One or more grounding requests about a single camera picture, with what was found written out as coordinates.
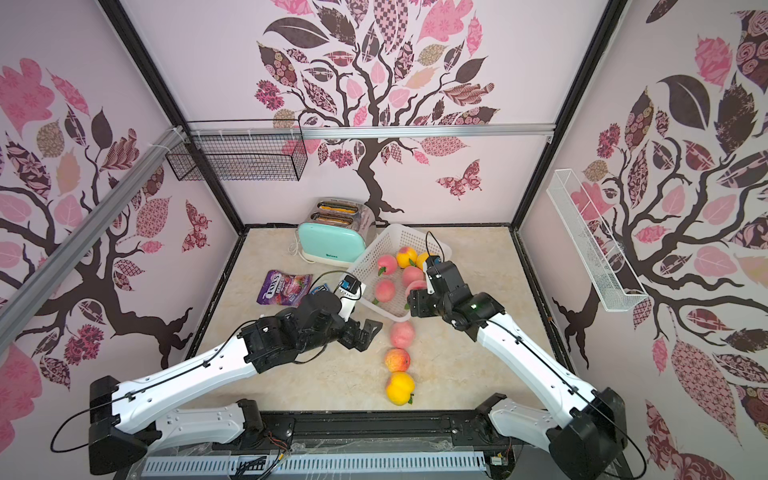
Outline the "yellow peach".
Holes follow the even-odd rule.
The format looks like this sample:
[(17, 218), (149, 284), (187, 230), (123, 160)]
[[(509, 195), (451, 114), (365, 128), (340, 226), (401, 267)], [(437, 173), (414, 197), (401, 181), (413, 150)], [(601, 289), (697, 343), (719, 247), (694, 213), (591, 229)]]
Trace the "yellow peach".
[(429, 258), (429, 254), (428, 254), (427, 252), (424, 252), (424, 253), (421, 253), (421, 254), (419, 254), (419, 255), (418, 255), (418, 257), (417, 257), (417, 260), (416, 260), (416, 266), (417, 266), (417, 267), (418, 267), (420, 270), (423, 270), (423, 269), (424, 269), (424, 265), (425, 265), (425, 262), (426, 262), (426, 260), (427, 260), (428, 258)]
[(415, 381), (406, 372), (392, 373), (385, 389), (387, 398), (396, 406), (411, 404), (414, 391)]
[(402, 247), (396, 253), (396, 261), (401, 269), (417, 265), (418, 254), (412, 247)]

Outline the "yellow peach front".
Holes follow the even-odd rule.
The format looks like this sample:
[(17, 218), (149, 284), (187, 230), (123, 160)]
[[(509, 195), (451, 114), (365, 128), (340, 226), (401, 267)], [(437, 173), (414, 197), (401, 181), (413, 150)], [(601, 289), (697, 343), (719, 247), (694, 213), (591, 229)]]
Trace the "yellow peach front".
[(387, 398), (396, 406), (411, 404), (414, 391), (415, 381), (406, 372), (392, 373), (385, 389)]

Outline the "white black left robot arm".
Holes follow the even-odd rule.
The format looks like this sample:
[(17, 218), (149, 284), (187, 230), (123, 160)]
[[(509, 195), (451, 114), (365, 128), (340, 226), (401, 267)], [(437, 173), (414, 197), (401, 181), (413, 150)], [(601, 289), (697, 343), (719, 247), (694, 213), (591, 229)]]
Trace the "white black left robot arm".
[(229, 383), (294, 364), (300, 354), (337, 342), (365, 351), (382, 323), (358, 322), (355, 298), (329, 291), (298, 306), (248, 320), (222, 344), (172, 368), (133, 381), (105, 376), (90, 385), (89, 470), (106, 475), (128, 468), (149, 452), (199, 442), (254, 442), (264, 424), (258, 405), (242, 399), (230, 407), (187, 410), (185, 404)]

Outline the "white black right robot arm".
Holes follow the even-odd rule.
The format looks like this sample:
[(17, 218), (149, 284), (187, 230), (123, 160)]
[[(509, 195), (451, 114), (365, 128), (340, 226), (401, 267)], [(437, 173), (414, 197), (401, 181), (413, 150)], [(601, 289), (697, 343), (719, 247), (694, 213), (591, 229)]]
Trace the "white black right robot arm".
[(539, 409), (501, 399), (487, 414), (495, 431), (549, 452), (570, 479), (607, 474), (627, 446), (626, 405), (611, 388), (596, 390), (536, 344), (490, 294), (472, 293), (458, 267), (437, 256), (423, 264), (426, 288), (409, 293), (414, 317), (440, 317), (512, 370)]

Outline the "small pink peach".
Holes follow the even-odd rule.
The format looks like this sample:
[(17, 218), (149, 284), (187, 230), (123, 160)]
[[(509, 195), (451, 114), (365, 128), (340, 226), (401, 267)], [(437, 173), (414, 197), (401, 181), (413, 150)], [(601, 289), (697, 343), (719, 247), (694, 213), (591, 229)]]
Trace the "small pink peach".
[(416, 281), (424, 280), (424, 272), (416, 266), (408, 266), (402, 272), (402, 283), (405, 287)]

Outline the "orange pink peach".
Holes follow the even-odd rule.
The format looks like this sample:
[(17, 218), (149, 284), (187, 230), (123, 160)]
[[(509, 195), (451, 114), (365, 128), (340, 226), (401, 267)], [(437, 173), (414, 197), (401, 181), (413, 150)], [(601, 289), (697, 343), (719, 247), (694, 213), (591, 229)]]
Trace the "orange pink peach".
[(384, 364), (391, 373), (407, 372), (411, 364), (411, 357), (405, 349), (393, 348), (386, 353)]

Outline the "pink peach with leaf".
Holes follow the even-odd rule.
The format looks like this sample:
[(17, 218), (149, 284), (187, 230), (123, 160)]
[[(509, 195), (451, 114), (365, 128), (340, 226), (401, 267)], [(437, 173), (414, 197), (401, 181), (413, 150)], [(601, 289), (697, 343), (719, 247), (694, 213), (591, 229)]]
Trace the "pink peach with leaf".
[(377, 260), (377, 275), (393, 275), (399, 269), (396, 258), (392, 255), (383, 255)]

